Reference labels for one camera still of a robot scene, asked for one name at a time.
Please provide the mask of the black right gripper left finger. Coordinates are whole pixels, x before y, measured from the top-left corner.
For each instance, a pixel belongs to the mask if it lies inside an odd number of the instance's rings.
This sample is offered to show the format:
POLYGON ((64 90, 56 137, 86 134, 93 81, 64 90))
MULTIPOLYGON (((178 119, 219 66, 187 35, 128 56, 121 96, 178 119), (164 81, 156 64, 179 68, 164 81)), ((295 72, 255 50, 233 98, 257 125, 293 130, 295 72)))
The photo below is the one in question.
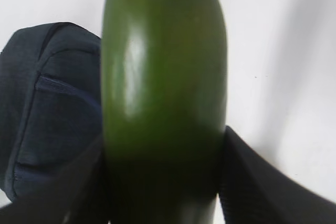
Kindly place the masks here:
POLYGON ((108 223, 99 136, 53 180, 1 209, 1 223, 108 223))

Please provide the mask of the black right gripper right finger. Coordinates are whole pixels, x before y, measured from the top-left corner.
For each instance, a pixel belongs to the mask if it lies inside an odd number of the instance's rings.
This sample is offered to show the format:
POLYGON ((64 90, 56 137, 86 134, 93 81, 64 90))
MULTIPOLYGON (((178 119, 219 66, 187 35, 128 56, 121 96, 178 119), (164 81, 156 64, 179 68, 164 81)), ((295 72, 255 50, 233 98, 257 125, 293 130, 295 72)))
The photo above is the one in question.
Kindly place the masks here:
POLYGON ((226 223, 335 223, 335 203, 285 176, 229 126, 222 153, 219 198, 226 223))

